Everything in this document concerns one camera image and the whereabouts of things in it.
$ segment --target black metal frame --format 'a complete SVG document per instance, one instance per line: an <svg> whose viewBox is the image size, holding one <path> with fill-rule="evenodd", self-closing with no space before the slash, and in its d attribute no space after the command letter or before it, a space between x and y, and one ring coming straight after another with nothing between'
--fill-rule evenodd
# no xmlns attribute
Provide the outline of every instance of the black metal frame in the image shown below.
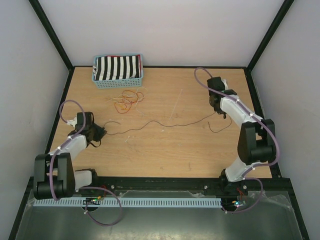
<svg viewBox="0 0 320 240"><path fill-rule="evenodd" d="M63 94L61 97L60 104L65 101L67 97L67 93L69 90L69 86L75 71L75 67L92 67L92 66L73 66L67 53L65 52L57 34L55 33L52 25L50 24L44 10L42 9L38 0L29 0L32 5L35 13L39 17L43 27L45 28L47 34L52 40L54 46L56 47L58 53L60 54L62 60L64 61L66 67L69 69L69 75L67 77L65 87L63 90ZM284 0L281 8L279 9L277 15L275 16L272 24L270 25L267 33L265 34L263 40L261 41L258 49L256 50L252 60L250 61L247 67L245 66L206 66L208 69L243 69L245 78L247 81L248 89L250 92L250 96L252 99L252 104L254 107L254 111L257 115L264 117L264 113L262 110L262 106L260 103L260 99L254 84L254 80L252 78L251 72L267 47L269 41L273 37L276 32L278 26L281 21L285 17L288 12L290 6L294 0ZM144 66L145 68L196 68L197 66ZM50 133L48 143L45 149L45 153L50 151L54 135L56 133L56 129L59 122L59 111L57 111L54 123L52 126L52 131ZM295 196L294 189L292 187L291 181L289 178L283 178L279 169L278 164L270 167L272 178L260 178L263 183L263 188L266 191L287 191L290 197L291 205L295 211L295 216L299 225L299 229L301 235L304 240L308 240L308 232L306 230L306 226L304 220L302 218L300 208ZM108 189L113 189L113 191L121 192L126 190L144 190L144 191L190 191L190 192L202 192L204 195L214 195L218 198L233 198L232 195L226 195L225 193L220 191L219 188L219 179L218 178L168 178L168 177L99 177L98 178L100 185L107 186ZM255 181L246 181L245 182L248 191L258 191L260 190L260 186ZM20 222L22 220L23 212L31 192L33 188L33 177L30 178L26 191L21 201L21 205L19 207L16 219L14 221L11 234L9 239L15 239Z"/></svg>

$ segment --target white wall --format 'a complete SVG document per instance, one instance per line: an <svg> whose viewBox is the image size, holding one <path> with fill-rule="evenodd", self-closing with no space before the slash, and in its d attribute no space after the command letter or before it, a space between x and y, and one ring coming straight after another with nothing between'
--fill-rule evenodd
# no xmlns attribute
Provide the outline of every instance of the white wall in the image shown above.
<svg viewBox="0 0 320 240"><path fill-rule="evenodd" d="M142 53L145 65L247 66L283 0L40 0L70 60Z"/></svg>
<svg viewBox="0 0 320 240"><path fill-rule="evenodd" d="M0 3L0 239L8 239L68 71L27 0Z"/></svg>
<svg viewBox="0 0 320 240"><path fill-rule="evenodd" d="M253 70L310 239L320 235L319 22L319 0L296 0Z"/></svg>

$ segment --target gray metal surface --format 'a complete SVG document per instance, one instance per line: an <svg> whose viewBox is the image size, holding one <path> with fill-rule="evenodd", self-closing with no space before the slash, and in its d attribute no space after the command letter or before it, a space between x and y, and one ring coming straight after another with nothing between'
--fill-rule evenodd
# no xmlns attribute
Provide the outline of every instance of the gray metal surface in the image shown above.
<svg viewBox="0 0 320 240"><path fill-rule="evenodd" d="M123 209L121 222L102 227L84 215L81 207L33 207L30 200L18 231L18 240L300 240L292 210L260 202L240 214L220 208ZM119 209L101 207L93 217L103 223L116 219Z"/></svg>

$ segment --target red wire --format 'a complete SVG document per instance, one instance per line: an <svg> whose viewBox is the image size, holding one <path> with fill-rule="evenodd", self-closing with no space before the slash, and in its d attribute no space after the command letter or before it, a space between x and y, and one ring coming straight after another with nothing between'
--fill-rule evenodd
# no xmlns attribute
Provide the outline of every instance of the red wire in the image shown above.
<svg viewBox="0 0 320 240"><path fill-rule="evenodd" d="M240 193L242 193L242 195L244 196L244 199L247 201L246 195L242 191L240 191Z"/></svg>
<svg viewBox="0 0 320 240"><path fill-rule="evenodd" d="M244 195L244 193L242 191L240 191L240 189L237 187L236 190L240 193L240 200L242 200L242 194Z"/></svg>
<svg viewBox="0 0 320 240"><path fill-rule="evenodd" d="M106 187L105 185L102 185L102 186L101 186L101 188L107 189L107 187ZM107 192L106 192L106 191L104 191L103 198L105 198L105 197L106 197L106 195L107 195Z"/></svg>
<svg viewBox="0 0 320 240"><path fill-rule="evenodd" d="M134 96L124 96L125 92L133 93ZM122 95L122 97L123 97L123 98L121 99L122 102L119 101L119 102L115 102L115 103L114 103L114 108L115 108L115 110L116 110L119 114L126 114L126 113L129 112L129 110L131 109L132 104L136 104L136 103L138 103L138 102L142 102L142 101L144 100L144 98L145 98L145 95L144 95L142 92L140 92L140 91L134 92L134 91L131 91L131 90L124 90L121 95ZM128 100L128 99L132 99L132 98L134 98L134 97L136 97L136 100L135 100L135 101L130 101L130 100ZM119 111L119 108L117 107L117 104L123 104L123 105L125 105L125 108L120 107L121 110L124 110L124 112Z"/></svg>

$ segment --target white cable tray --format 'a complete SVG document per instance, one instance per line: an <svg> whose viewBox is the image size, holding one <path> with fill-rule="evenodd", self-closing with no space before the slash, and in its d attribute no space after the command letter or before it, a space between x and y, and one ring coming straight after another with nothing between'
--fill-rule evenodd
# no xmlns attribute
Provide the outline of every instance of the white cable tray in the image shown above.
<svg viewBox="0 0 320 240"><path fill-rule="evenodd" d="M53 199L35 200L34 207L84 207L92 197L68 197L59 201ZM119 198L124 208L221 208L221 198ZM107 197L91 203L90 206L117 208L116 199Z"/></svg>

